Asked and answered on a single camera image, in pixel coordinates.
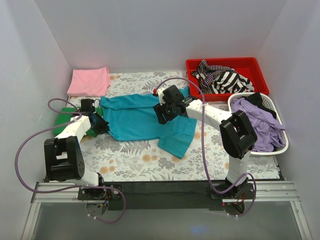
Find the teal t-shirt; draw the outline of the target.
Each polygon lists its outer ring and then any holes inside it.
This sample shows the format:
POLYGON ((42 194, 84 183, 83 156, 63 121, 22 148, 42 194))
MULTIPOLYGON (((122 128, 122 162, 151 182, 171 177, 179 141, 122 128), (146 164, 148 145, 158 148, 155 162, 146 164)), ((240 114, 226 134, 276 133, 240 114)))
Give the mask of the teal t-shirt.
POLYGON ((101 97, 103 119, 108 133, 117 141, 147 141, 158 139, 158 147, 183 158, 191 145, 197 120, 177 116, 166 124, 158 122, 153 107, 159 99, 150 94, 101 97))

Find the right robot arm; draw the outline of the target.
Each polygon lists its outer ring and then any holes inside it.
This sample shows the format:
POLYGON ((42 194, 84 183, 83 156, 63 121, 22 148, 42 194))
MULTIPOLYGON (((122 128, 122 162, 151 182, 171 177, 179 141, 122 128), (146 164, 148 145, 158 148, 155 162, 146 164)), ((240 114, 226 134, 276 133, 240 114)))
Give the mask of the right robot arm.
POLYGON ((175 85, 154 89, 153 95, 159 99, 153 109, 160 124, 184 116, 220 132, 223 148, 229 157, 229 168, 225 183, 212 186, 212 190, 232 199, 243 195, 248 183, 248 160, 258 139, 247 115, 241 110, 224 111, 194 96, 184 96, 175 85))

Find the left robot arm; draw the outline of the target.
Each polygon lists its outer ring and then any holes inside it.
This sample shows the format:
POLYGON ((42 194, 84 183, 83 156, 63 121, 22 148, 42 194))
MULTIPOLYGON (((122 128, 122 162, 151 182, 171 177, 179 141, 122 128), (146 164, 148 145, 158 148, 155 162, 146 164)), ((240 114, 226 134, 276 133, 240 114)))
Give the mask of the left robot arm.
POLYGON ((90 186, 89 194, 95 200, 101 200, 107 193, 102 184, 103 178, 100 174, 86 169, 80 142, 89 130, 96 135, 107 133, 109 123, 98 114, 93 99, 82 99, 77 112, 70 119, 72 123, 60 134, 44 142, 46 176, 51 182, 90 186))

